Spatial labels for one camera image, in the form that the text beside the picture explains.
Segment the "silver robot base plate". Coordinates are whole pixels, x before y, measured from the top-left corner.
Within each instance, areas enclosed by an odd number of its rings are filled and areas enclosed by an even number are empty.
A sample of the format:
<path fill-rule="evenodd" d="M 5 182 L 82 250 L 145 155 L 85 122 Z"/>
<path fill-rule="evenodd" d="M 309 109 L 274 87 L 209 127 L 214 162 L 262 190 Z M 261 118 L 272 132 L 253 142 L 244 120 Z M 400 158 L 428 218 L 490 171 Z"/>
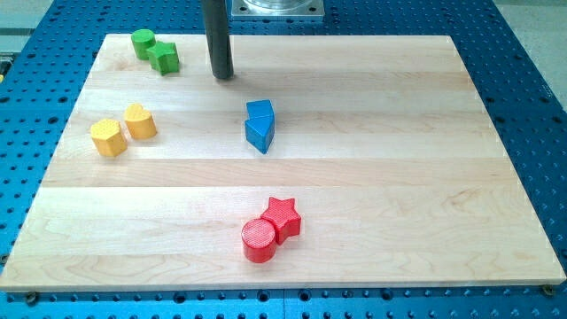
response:
<path fill-rule="evenodd" d="M 323 0 L 230 0 L 233 20 L 322 21 L 325 16 Z"/>

